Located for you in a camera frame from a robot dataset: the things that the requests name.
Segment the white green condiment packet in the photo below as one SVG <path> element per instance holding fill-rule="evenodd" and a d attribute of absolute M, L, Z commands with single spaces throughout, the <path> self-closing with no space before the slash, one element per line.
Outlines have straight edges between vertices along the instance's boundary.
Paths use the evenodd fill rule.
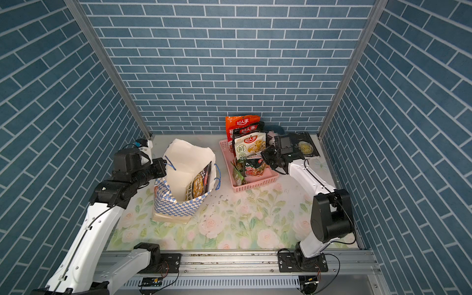
<path fill-rule="evenodd" d="M 266 148 L 266 133 L 253 132 L 237 137 L 234 140 L 234 152 L 237 160 L 245 159 L 260 153 Z"/>

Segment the black red condiment packet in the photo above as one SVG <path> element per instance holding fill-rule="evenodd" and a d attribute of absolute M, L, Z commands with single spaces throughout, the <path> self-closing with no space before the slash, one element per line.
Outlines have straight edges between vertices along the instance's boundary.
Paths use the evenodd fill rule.
<path fill-rule="evenodd" d="M 265 126 L 265 123 L 262 121 L 259 121 L 256 123 L 252 123 L 246 127 L 235 129 L 232 134 L 232 141 L 231 141 L 232 147 L 234 147 L 235 145 L 236 138 L 239 138 L 243 135 L 248 135 L 253 132 L 261 132 L 263 131 L 264 126 Z"/>

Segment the blue checkered paper bag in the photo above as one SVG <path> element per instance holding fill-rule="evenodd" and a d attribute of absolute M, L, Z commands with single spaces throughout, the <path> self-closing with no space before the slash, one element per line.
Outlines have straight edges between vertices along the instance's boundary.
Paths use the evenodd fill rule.
<path fill-rule="evenodd" d="M 168 146 L 164 159 L 167 161 L 167 175 L 154 183 L 155 222 L 187 223 L 196 214 L 221 183 L 221 173 L 216 164 L 216 155 L 208 147 L 199 147 L 187 141 L 175 139 Z M 211 174 L 208 192 L 194 200 L 185 201 L 187 185 L 209 162 Z"/>

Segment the dark green fish condiment packet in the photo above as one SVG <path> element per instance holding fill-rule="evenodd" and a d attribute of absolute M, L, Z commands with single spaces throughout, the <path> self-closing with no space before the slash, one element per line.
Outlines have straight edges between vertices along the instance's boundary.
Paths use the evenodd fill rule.
<path fill-rule="evenodd" d="M 260 154 L 248 156 L 243 161 L 243 169 L 246 177 L 260 177 L 267 167 L 268 165 Z"/>

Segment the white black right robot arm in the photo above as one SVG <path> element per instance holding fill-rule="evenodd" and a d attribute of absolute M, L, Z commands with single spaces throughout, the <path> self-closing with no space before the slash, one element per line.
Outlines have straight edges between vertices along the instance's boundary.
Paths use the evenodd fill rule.
<path fill-rule="evenodd" d="M 289 175 L 312 195 L 310 231 L 295 249 L 299 266 L 313 262 L 330 244 L 355 234 L 350 194 L 328 184 L 310 167 L 309 159 L 320 153 L 307 132 L 275 135 L 261 155 L 273 171 Z"/>

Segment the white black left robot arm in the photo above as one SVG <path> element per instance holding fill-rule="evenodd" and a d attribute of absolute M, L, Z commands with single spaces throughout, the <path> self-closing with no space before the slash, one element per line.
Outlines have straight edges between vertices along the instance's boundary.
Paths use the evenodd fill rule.
<path fill-rule="evenodd" d="M 122 149 L 114 155 L 112 177 L 94 189 L 74 242 L 46 286 L 33 295 L 113 295 L 140 271 L 158 266 L 158 244 L 139 243 L 100 275 L 95 273 L 108 237 L 138 190 L 166 175 L 168 160 L 152 158 L 151 147 Z"/>

